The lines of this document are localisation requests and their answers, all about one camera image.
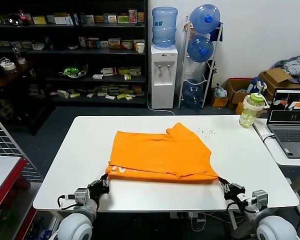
laptop keyboard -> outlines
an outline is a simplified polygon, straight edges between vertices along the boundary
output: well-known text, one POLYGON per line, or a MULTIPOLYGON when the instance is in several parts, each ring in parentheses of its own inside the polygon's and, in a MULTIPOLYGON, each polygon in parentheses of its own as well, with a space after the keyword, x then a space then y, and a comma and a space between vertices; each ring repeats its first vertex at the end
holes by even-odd
POLYGON ((273 131, 283 143, 300 143, 300 129, 274 129, 273 131))

wire grid panel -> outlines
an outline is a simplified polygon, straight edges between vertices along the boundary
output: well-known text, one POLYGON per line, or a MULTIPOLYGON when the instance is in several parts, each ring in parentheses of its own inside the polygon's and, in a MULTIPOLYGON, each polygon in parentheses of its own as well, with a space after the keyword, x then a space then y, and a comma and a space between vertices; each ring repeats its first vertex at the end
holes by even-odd
POLYGON ((27 155, 18 146, 16 141, 8 133, 0 122, 0 156, 20 157, 26 159, 27 164, 22 171, 22 175, 30 182, 42 183, 43 178, 38 173, 36 167, 29 160, 27 155))

laptop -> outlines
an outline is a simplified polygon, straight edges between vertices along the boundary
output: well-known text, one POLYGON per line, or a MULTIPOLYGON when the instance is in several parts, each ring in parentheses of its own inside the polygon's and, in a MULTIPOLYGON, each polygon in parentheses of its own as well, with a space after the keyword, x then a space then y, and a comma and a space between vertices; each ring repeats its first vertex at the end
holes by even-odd
POLYGON ((300 159, 300 88, 275 90, 266 124, 286 156, 300 159))

orange t-shirt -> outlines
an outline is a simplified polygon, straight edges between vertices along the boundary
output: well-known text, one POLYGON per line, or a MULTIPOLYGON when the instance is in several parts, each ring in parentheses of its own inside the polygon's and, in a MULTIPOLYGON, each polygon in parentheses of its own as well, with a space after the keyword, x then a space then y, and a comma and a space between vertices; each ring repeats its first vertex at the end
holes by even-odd
POLYGON ((202 181, 218 175, 210 165, 211 151, 198 136, 177 123, 167 134, 118 131, 113 143, 110 176, 202 181))

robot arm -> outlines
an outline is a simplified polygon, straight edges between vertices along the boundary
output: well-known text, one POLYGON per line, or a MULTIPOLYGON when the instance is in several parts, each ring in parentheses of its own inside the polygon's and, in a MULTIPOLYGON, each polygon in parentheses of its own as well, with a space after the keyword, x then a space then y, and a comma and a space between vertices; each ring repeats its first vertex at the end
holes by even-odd
POLYGON ((87 188, 78 188, 71 199, 76 205, 73 213, 67 216, 59 229, 51 236, 52 240, 90 240, 92 223, 97 217, 100 198, 109 193, 108 174, 93 181, 87 188))
POLYGON ((271 214, 268 208, 268 194, 265 191, 253 191, 252 197, 246 197, 246 189, 243 186, 229 183, 223 178, 219 178, 219 181, 224 190, 224 199, 233 201, 228 205, 227 211, 232 204, 237 205, 247 222, 252 225, 258 240, 299 239, 290 222, 271 214))

